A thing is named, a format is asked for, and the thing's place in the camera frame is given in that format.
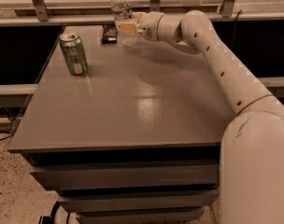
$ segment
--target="can lid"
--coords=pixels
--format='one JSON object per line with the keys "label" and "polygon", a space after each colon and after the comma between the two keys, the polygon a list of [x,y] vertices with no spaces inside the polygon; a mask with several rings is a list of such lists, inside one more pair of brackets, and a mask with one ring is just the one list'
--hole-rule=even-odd
{"label": "can lid", "polygon": [[62,41],[72,41],[72,40],[75,40],[77,38],[78,38],[78,35],[74,32],[60,35],[60,40],[62,40]]}

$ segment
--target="plastic bottle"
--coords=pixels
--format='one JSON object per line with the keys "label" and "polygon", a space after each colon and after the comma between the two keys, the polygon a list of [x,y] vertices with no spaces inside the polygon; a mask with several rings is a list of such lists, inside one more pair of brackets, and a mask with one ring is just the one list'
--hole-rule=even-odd
{"label": "plastic bottle", "polygon": [[[111,9],[115,21],[124,21],[133,18],[133,11],[130,0],[111,0]],[[123,45],[132,46],[136,37],[118,32],[118,39]]]}

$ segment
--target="gray tabletop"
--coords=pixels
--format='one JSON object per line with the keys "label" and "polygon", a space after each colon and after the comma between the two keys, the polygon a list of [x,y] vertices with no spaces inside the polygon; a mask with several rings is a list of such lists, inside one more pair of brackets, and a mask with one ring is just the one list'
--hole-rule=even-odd
{"label": "gray tabletop", "polygon": [[12,152],[190,147],[221,141],[233,118],[204,57],[138,38],[101,44],[101,26],[67,27],[83,40],[89,73],[68,73],[59,46]]}

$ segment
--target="floor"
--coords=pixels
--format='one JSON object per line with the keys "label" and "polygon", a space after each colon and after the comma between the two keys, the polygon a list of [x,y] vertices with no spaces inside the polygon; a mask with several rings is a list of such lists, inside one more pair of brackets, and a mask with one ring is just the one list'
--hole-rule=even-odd
{"label": "floor", "polygon": [[[284,0],[237,0],[234,10],[269,11],[284,10]],[[12,10],[0,10],[0,18],[15,17]],[[0,119],[0,129],[8,128],[8,120]],[[7,152],[10,138],[0,141],[0,224],[35,224],[40,216],[49,216],[58,196],[55,192],[45,191],[30,176],[30,165],[18,154]],[[65,223],[67,213],[59,209],[56,223]],[[76,224],[74,214],[70,224]],[[199,220],[189,224],[219,224],[219,200],[205,207],[205,213]]]}

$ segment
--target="soda can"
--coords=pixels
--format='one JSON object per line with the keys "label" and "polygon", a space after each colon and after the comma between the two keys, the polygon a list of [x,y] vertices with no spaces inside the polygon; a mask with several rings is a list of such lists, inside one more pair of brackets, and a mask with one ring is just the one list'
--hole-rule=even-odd
{"label": "soda can", "polygon": [[81,38],[76,33],[60,35],[60,48],[71,75],[81,75],[87,72],[88,65]]}

